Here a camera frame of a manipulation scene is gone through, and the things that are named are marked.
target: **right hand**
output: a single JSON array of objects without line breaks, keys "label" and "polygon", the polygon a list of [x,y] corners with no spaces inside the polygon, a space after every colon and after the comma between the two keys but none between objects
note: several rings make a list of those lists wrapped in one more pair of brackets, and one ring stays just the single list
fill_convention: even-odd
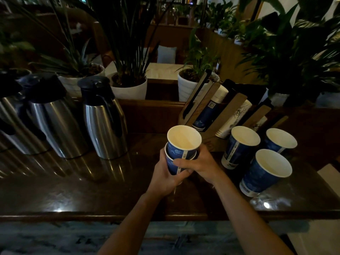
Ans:
[{"label": "right hand", "polygon": [[208,183],[214,184],[218,175],[223,171],[215,162],[206,145],[200,145],[200,155],[195,160],[177,158],[173,163],[181,168],[192,169],[202,176]]}]

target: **hand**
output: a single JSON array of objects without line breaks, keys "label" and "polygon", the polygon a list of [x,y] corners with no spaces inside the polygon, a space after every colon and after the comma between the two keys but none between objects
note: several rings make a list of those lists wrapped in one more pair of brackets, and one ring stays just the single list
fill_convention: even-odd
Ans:
[{"label": "hand", "polygon": [[215,179],[218,178],[221,172],[223,173],[204,144],[200,145],[200,155],[197,159],[186,160],[177,158],[173,163],[178,167],[189,168],[198,172],[200,176],[211,184],[214,184]]},{"label": "hand", "polygon": [[170,194],[177,185],[179,185],[186,177],[192,174],[192,170],[184,170],[177,175],[171,175],[168,170],[167,161],[165,158],[164,148],[160,150],[159,161],[155,165],[151,183],[148,187],[147,193],[163,198]]}]

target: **cup rim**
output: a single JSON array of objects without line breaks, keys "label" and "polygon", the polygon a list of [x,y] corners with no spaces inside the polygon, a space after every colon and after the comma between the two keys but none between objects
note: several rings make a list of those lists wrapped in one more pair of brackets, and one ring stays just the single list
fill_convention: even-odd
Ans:
[{"label": "cup rim", "polygon": [[[174,145],[174,144],[169,140],[169,132],[171,131],[171,129],[173,129],[173,128],[175,128],[175,127],[178,127],[178,126],[180,126],[180,127],[187,127],[187,128],[190,128],[190,129],[194,130],[194,131],[195,131],[195,134],[197,134],[197,136],[199,136],[200,144],[199,144],[197,147],[193,148],[193,149],[182,149],[182,148],[179,148],[178,146]],[[167,139],[168,139],[168,142],[171,143],[171,145],[173,145],[175,148],[180,149],[180,150],[186,150],[186,151],[198,149],[198,147],[202,144],[202,136],[201,136],[201,134],[200,134],[195,128],[190,127],[190,126],[188,126],[188,125],[175,125],[175,126],[171,127],[171,128],[168,130]]]},{"label": "cup rim", "polygon": [[[237,138],[235,138],[235,136],[233,135],[233,131],[235,131],[234,129],[240,129],[240,128],[243,128],[243,129],[245,129],[246,131],[249,131],[249,132],[252,132],[252,133],[255,133],[256,135],[254,135],[254,136],[256,136],[256,138],[257,138],[257,144],[256,145],[248,145],[248,144],[246,144],[246,143],[244,143],[243,141],[239,141]],[[234,128],[232,128],[232,130],[231,130],[231,135],[233,136],[233,138],[236,140],[236,141],[238,141],[238,142],[240,142],[241,144],[243,144],[243,145],[246,145],[246,146],[257,146],[257,145],[259,145],[260,144],[260,142],[261,142],[261,138],[260,138],[260,136],[258,135],[258,133],[256,132],[256,131],[254,131],[254,130],[252,130],[251,128],[248,128],[248,127],[245,127],[245,126],[235,126]]]},{"label": "cup rim", "polygon": [[[165,155],[166,155],[171,161],[173,161],[173,159],[168,155],[168,152],[167,152],[167,145],[168,145],[168,142],[165,144],[165,147],[164,147]],[[196,152],[195,152],[195,155],[194,155],[191,159],[189,159],[189,160],[193,160],[193,159],[196,157],[196,155],[197,155],[197,150],[196,150]]]},{"label": "cup rim", "polygon": [[[285,176],[282,176],[282,175],[278,175],[278,174],[275,174],[273,172],[269,172],[263,165],[261,165],[261,163],[257,160],[257,155],[260,154],[262,152],[269,152],[271,153],[272,155],[276,156],[276,157],[280,157],[280,158],[283,158],[285,163],[287,163],[287,165],[289,165],[289,174],[288,175],[285,175]],[[273,175],[273,176],[276,176],[276,177],[279,177],[279,178],[287,178],[288,176],[290,176],[293,172],[293,168],[292,168],[292,165],[290,164],[290,162],[287,160],[287,158],[285,158],[283,155],[273,151],[273,150],[270,150],[270,149],[260,149],[258,150],[256,153],[255,153],[255,160],[257,161],[257,163],[260,165],[260,167],[265,170],[267,173]]]},{"label": "cup rim", "polygon": [[[274,140],[272,140],[272,139],[268,136],[268,132],[273,132],[273,131],[274,131],[274,132],[280,132],[280,133],[285,134],[286,137],[291,138],[291,140],[292,140],[292,142],[294,142],[294,144],[291,145],[291,146],[284,146],[284,145],[280,145],[280,144],[276,143]],[[270,141],[272,141],[274,144],[276,144],[276,145],[278,145],[278,146],[281,146],[281,147],[283,147],[283,148],[285,148],[285,149],[293,149],[293,148],[296,148],[296,147],[297,147],[297,140],[296,140],[296,138],[295,138],[293,135],[291,135],[290,133],[288,133],[288,132],[286,132],[286,131],[284,131],[284,130],[281,130],[281,129],[278,129],[278,128],[269,128],[268,130],[266,130],[266,136],[267,136],[267,138],[268,138]]]}]

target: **black lid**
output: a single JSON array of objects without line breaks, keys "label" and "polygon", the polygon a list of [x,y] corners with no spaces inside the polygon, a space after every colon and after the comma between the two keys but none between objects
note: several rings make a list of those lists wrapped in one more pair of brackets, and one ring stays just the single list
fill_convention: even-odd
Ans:
[{"label": "black lid", "polygon": [[0,98],[12,96],[21,91],[22,87],[16,80],[29,73],[28,70],[18,69],[0,71]]},{"label": "black lid", "polygon": [[103,100],[115,99],[110,86],[110,80],[104,76],[90,76],[78,81],[82,91],[83,103],[90,106],[105,105]]},{"label": "black lid", "polygon": [[35,73],[18,80],[26,98],[38,104],[50,103],[66,96],[66,89],[54,73]]}]

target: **qr code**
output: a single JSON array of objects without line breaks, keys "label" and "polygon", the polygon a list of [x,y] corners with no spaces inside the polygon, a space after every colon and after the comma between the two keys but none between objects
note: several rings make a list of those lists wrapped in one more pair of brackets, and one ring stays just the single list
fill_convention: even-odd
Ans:
[{"label": "qr code", "polygon": [[215,107],[215,105],[216,105],[216,103],[214,103],[214,102],[210,102],[210,103],[209,103],[209,105],[208,105],[208,107],[209,107],[209,108],[214,108],[214,107]]}]

